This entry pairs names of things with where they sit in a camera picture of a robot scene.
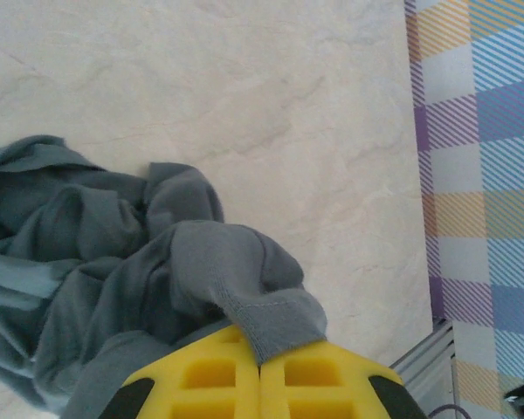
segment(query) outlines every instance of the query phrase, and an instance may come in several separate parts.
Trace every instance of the cable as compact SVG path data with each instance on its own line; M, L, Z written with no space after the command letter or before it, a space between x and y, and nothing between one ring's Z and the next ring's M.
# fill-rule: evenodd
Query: cable
M468 412L466 412L463 408L461 408L458 404L443 404L442 406L439 406L438 408L436 408L432 412L430 412L429 419L431 419L432 417L435 417L436 415L438 415L441 412L444 412L445 410L450 410L450 409L456 410L465 419L472 419L470 414Z

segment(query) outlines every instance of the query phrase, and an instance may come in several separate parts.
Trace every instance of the yellow object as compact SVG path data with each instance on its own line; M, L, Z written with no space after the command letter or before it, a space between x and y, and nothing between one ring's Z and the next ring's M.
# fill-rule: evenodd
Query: yellow object
M149 364L124 385L155 381L138 419L389 419L369 377L391 369L329 342L282 354L259 370L235 326Z

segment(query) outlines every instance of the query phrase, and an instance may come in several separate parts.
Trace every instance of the gray cloth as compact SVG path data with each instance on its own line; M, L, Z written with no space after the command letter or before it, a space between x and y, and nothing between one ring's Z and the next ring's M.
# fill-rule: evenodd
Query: gray cloth
M259 364L325 339L302 279L269 237L223 223L190 166L143 180L57 137L0 148L0 380L35 406L97 417L137 368L230 322Z

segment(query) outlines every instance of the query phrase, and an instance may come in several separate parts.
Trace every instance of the checkered pattern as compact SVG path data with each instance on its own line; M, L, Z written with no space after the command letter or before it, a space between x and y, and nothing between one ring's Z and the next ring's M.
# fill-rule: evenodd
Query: checkered pattern
M524 0L406 0L433 313L474 419L524 378Z

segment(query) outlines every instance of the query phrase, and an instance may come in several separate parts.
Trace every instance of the white marble surface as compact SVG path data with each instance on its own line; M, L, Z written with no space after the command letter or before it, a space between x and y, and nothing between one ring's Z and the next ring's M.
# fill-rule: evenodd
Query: white marble surface
M0 0L0 146L198 166L389 363L431 330L404 31L402 0ZM0 417L31 413L0 386Z

